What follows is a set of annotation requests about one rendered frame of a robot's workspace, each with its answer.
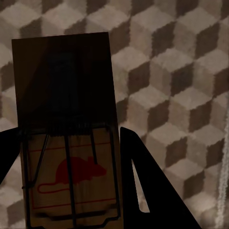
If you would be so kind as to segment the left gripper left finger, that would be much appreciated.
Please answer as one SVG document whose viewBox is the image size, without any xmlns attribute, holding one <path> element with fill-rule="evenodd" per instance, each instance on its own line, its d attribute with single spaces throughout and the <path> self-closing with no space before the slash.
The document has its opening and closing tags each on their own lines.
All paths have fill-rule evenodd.
<svg viewBox="0 0 229 229">
<path fill-rule="evenodd" d="M 0 184 L 20 153 L 19 127 L 0 132 Z"/>
</svg>

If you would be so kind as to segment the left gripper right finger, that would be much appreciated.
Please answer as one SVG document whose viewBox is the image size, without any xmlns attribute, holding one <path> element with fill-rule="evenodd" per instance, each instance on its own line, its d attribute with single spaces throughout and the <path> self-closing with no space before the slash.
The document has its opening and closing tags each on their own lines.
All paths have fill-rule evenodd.
<svg viewBox="0 0 229 229">
<path fill-rule="evenodd" d="M 138 134 L 120 128 L 124 229 L 201 229 Z M 139 210 L 132 161 L 150 209 Z"/>
</svg>

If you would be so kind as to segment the mousetrap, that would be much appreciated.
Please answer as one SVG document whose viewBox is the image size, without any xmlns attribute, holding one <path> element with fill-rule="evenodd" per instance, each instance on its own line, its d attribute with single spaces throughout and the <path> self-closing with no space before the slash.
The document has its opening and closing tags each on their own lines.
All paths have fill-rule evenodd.
<svg viewBox="0 0 229 229">
<path fill-rule="evenodd" d="M 124 229 L 109 33 L 11 43 L 26 229 Z"/>
</svg>

